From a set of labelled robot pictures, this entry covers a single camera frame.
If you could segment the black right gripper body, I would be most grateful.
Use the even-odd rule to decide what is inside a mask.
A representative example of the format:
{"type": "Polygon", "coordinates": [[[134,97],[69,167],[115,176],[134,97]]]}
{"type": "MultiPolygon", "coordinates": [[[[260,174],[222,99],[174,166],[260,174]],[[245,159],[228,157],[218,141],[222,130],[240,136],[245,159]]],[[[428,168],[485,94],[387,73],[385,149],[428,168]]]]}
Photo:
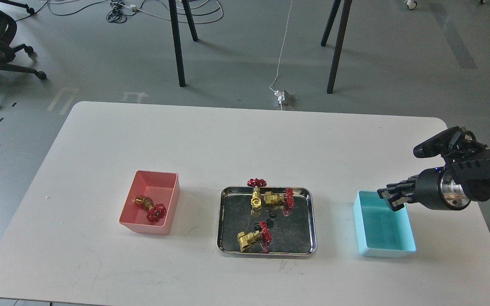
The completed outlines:
{"type": "Polygon", "coordinates": [[[471,200],[463,187],[453,179],[451,172],[442,169],[426,169],[416,178],[415,188],[407,195],[407,204],[420,203],[430,210],[460,211],[471,200]]]}

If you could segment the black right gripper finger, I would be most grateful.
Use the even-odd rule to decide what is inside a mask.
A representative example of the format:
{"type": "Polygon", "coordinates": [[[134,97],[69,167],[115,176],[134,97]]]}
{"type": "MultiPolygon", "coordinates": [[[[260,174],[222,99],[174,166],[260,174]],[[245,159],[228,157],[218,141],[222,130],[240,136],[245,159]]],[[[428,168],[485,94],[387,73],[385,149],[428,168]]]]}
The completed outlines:
{"type": "Polygon", "coordinates": [[[406,179],[398,183],[387,184],[385,188],[376,192],[391,211],[396,212],[405,207],[405,204],[416,203],[416,179],[406,179]]]}

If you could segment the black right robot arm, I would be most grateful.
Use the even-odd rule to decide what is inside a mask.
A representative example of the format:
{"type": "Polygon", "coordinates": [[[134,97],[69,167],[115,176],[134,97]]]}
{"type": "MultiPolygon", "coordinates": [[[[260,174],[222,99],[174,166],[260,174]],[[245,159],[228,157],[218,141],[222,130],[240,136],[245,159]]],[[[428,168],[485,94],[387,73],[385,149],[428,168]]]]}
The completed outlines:
{"type": "Polygon", "coordinates": [[[490,199],[490,148],[463,127],[448,128],[413,149],[416,158],[441,156],[442,167],[423,170],[401,182],[377,190],[396,212],[420,203],[431,210],[460,211],[490,199]]]}

